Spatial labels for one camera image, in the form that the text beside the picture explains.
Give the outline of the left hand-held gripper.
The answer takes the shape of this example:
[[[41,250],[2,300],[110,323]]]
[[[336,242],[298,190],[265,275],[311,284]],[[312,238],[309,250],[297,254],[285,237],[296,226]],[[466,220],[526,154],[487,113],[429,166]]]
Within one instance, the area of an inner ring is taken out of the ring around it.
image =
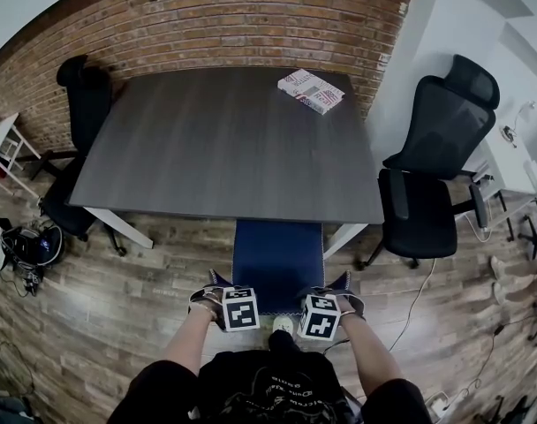
[[[222,310],[224,327],[227,332],[260,327],[257,298],[253,288],[224,288]]]

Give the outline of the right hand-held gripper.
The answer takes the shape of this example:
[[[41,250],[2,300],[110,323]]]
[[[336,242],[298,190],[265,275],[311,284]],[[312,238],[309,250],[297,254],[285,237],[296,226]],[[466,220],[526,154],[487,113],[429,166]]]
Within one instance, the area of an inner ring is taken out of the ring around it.
[[[304,339],[333,340],[340,316],[335,295],[307,294],[297,333]]]

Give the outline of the blue upholstered chair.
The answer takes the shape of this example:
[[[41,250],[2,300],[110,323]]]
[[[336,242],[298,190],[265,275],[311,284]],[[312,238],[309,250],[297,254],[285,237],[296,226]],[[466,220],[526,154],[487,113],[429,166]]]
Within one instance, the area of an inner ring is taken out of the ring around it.
[[[236,222],[231,278],[214,270],[210,277],[220,287],[254,289],[264,315],[299,315],[306,294],[321,288],[347,290],[351,282],[349,271],[332,283],[326,280],[319,223],[246,219]]]

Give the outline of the person's left forearm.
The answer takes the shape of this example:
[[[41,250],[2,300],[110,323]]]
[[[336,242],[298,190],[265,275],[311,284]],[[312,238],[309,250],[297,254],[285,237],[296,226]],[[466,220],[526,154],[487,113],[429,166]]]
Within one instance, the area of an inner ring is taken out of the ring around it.
[[[166,345],[163,359],[175,362],[197,375],[208,328],[213,319],[214,314],[205,307],[190,307],[183,323]]]

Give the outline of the person's right hand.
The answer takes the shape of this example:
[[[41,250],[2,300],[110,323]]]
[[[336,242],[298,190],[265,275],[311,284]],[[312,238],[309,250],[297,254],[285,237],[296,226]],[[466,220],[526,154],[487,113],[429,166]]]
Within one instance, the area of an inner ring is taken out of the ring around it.
[[[350,293],[338,294],[337,304],[340,309],[341,317],[355,315],[360,319],[365,320],[365,303],[358,296]]]

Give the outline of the person's left hand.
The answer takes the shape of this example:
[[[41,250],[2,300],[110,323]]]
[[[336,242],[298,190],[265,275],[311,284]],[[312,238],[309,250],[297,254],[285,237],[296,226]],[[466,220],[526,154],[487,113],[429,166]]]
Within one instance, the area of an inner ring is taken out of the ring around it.
[[[223,287],[216,284],[209,284],[201,287],[189,298],[189,307],[205,307],[213,314],[220,314],[223,311],[222,305]]]

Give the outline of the person's right shoe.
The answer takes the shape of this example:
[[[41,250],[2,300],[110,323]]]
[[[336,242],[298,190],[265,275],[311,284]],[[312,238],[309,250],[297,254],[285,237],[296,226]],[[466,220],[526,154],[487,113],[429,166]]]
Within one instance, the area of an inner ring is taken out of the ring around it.
[[[283,331],[288,333],[290,336],[294,332],[294,322],[291,317],[286,315],[278,315],[273,321],[273,332]]]

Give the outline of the person's black printed shirt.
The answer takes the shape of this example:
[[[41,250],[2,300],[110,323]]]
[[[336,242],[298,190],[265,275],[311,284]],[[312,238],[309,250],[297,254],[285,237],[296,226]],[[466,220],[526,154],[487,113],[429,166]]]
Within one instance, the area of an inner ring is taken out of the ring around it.
[[[331,363],[317,352],[221,352],[194,374],[145,367],[108,424],[352,424]]]

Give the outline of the white power strip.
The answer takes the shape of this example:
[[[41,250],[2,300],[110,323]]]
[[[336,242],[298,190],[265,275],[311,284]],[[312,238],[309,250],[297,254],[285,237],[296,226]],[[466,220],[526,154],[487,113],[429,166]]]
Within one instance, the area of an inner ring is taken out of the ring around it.
[[[429,397],[425,404],[432,419],[441,419],[447,411],[450,399],[443,391],[438,391]]]

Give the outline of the dark wood table white legs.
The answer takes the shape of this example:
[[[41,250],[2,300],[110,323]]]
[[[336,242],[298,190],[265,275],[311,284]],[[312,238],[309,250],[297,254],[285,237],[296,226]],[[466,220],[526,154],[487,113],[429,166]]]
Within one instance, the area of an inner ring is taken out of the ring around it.
[[[338,249],[383,220],[377,170],[348,76],[319,114],[281,91],[285,68],[224,67],[126,81],[70,202],[142,246],[124,212],[336,223]]]

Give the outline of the small black device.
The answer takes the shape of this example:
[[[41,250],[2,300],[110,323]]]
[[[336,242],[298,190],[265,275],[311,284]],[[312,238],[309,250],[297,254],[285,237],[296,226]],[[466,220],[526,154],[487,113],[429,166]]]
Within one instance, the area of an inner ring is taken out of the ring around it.
[[[35,275],[35,274],[24,276],[22,278],[22,283],[24,285],[26,293],[30,294],[30,295],[32,295],[34,297],[36,296],[36,294],[38,292],[39,285],[40,285],[41,282],[42,282],[42,279],[39,276]]]

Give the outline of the black equipment bag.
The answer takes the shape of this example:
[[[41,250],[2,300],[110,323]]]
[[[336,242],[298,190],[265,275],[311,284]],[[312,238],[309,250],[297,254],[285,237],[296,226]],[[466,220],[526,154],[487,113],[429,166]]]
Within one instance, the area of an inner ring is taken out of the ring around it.
[[[16,267],[26,273],[42,276],[47,267],[60,260],[64,252],[64,234],[57,225],[40,232],[14,227],[2,233],[1,245]]]

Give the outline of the striped cover book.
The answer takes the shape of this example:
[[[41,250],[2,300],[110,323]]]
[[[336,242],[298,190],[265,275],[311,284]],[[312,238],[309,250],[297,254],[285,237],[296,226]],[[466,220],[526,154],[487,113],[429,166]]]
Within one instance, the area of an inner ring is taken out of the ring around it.
[[[345,96],[339,88],[304,69],[280,79],[277,88],[320,115],[336,107]]]

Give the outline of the black mesh headrest office chair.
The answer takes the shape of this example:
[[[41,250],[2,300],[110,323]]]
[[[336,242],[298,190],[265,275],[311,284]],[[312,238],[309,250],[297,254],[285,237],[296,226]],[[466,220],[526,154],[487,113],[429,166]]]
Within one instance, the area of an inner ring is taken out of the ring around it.
[[[383,161],[378,176],[382,239],[368,260],[353,263],[355,269],[370,266],[382,250],[409,259],[412,268],[421,260],[452,256],[460,214],[472,211],[478,227],[487,227],[480,188],[470,184],[469,200],[454,204],[447,184],[493,129],[499,102],[495,78],[459,54],[445,77],[420,79],[405,144]]]

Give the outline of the white desk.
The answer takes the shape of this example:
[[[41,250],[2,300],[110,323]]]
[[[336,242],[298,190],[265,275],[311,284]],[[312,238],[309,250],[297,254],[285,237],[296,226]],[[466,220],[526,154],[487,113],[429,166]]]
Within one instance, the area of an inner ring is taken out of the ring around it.
[[[463,170],[473,174],[475,181],[480,182],[480,193],[484,201],[489,201],[497,193],[511,193],[515,199],[507,204],[507,210],[501,215],[492,217],[488,223],[489,229],[495,228],[537,200],[524,170],[524,162],[533,159],[521,137],[518,147],[514,148],[501,136],[500,127],[504,125],[507,124],[502,121],[495,123],[463,167]]]

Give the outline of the black high-back office chair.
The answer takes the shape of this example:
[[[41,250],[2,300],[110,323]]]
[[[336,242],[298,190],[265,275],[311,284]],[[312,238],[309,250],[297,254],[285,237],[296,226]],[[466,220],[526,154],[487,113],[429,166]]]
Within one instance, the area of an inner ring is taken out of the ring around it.
[[[96,217],[82,207],[69,204],[87,155],[95,142],[112,104],[112,84],[109,74],[97,66],[87,66],[87,56],[66,59],[57,71],[57,84],[67,94],[71,139],[76,152],[64,154],[71,161],[63,170],[50,162],[46,152],[35,172],[45,170],[56,177],[41,198],[42,213],[69,235],[86,242],[89,228]]]

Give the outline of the white shelf frame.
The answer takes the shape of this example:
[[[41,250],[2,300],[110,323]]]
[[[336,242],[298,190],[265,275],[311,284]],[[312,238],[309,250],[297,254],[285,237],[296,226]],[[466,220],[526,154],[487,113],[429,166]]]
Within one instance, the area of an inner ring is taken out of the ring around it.
[[[23,148],[26,148],[34,156],[35,160],[42,158],[39,152],[17,128],[16,123],[18,118],[19,113],[16,112],[0,121],[0,170],[5,173],[7,178],[13,180],[38,201],[40,196],[12,172],[13,167],[24,170],[21,162],[18,161],[20,151]],[[14,192],[4,185],[1,180],[0,187],[9,195],[14,195]]]

